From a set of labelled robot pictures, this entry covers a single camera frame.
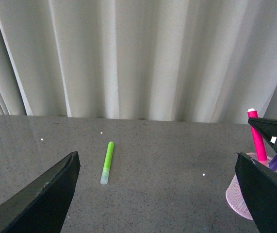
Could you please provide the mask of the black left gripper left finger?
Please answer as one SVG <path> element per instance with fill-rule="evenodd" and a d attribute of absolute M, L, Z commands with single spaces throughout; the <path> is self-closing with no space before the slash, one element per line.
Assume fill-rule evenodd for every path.
<path fill-rule="evenodd" d="M 72 152 L 0 205 L 0 233 L 59 233 L 80 171 Z"/>

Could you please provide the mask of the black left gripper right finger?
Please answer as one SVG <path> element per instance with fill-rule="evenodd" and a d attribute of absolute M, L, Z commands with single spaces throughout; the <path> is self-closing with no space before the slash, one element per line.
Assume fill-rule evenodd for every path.
<path fill-rule="evenodd" d="M 277 233 L 277 173 L 239 152 L 235 173 L 242 196 L 260 233 Z"/>

